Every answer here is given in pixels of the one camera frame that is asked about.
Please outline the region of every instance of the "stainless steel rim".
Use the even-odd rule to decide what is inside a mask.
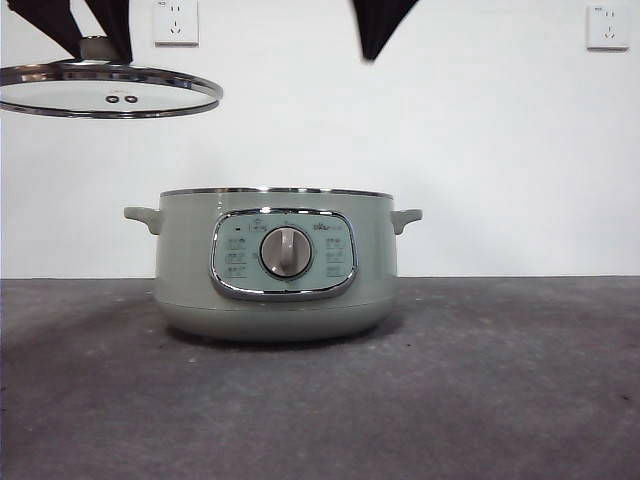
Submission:
[[[0,85],[19,85],[34,82],[55,81],[110,81],[147,83],[173,88],[193,90],[207,95],[210,101],[202,105],[166,110],[67,110],[49,107],[21,105],[0,100],[0,108],[19,113],[74,118],[162,118],[192,115],[218,106],[223,96],[222,87],[186,73],[173,72],[135,65],[99,61],[68,60],[37,65],[5,67],[0,70]]]
[[[223,188],[189,188],[182,190],[169,190],[162,192],[161,197],[169,197],[172,195],[190,195],[195,193],[329,193],[332,195],[361,195],[366,197],[381,197],[393,200],[388,193],[367,192],[365,190],[342,190],[336,188],[295,188],[295,187],[223,187]]]

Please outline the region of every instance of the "gray floor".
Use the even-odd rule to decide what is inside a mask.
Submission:
[[[279,346],[150,288],[2,282],[3,478],[640,480],[640,278],[405,279],[377,329]]]

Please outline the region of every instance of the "cooker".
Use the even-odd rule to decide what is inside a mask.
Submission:
[[[387,316],[395,235],[422,211],[357,190],[200,188],[124,215],[158,236],[154,296],[171,325],[277,342],[355,333]]]

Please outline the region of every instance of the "chrome trim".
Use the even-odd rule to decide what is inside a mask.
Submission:
[[[271,214],[271,213],[296,213],[301,215],[333,215],[343,220],[347,228],[349,229],[349,237],[351,238],[351,251],[353,252],[353,265],[351,267],[351,273],[342,282],[337,285],[332,285],[326,288],[320,288],[317,290],[290,290],[286,292],[270,291],[270,290],[250,290],[239,287],[234,287],[222,280],[216,272],[214,266],[214,253],[216,249],[216,243],[218,241],[218,231],[222,223],[230,217],[238,215],[251,215],[251,214]],[[251,300],[260,302],[302,302],[307,300],[320,300],[324,298],[336,297],[344,293],[349,286],[355,280],[358,272],[358,253],[356,250],[355,235],[353,232],[353,226],[347,217],[341,213],[329,211],[329,210],[314,210],[311,208],[252,208],[247,210],[233,210],[227,212],[216,220],[213,238],[211,242],[211,250],[209,252],[209,276],[213,282],[214,287],[223,295],[235,298],[237,300]]]
[[[35,82],[98,80],[162,85],[193,90],[209,96],[210,101],[194,107],[164,110],[67,110],[61,108],[36,107],[0,100],[0,108],[11,112],[69,118],[163,118],[192,115],[206,112],[218,106],[223,96],[222,87],[186,73],[161,70],[114,62],[94,60],[64,60],[36,65],[20,65],[0,69],[0,86],[20,85]]]
[[[181,190],[168,190],[160,194],[161,197],[172,195],[190,195],[195,193],[330,193],[337,195],[362,195],[367,197],[381,197],[393,200],[388,193],[367,192],[365,190],[342,190],[338,188],[296,188],[296,187],[221,187],[221,188],[185,188]]]

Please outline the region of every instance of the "electrical outlet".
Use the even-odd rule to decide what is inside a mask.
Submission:
[[[592,5],[587,7],[587,48],[627,50],[631,44],[631,7]]]
[[[156,0],[153,40],[156,46],[198,45],[198,1]]]

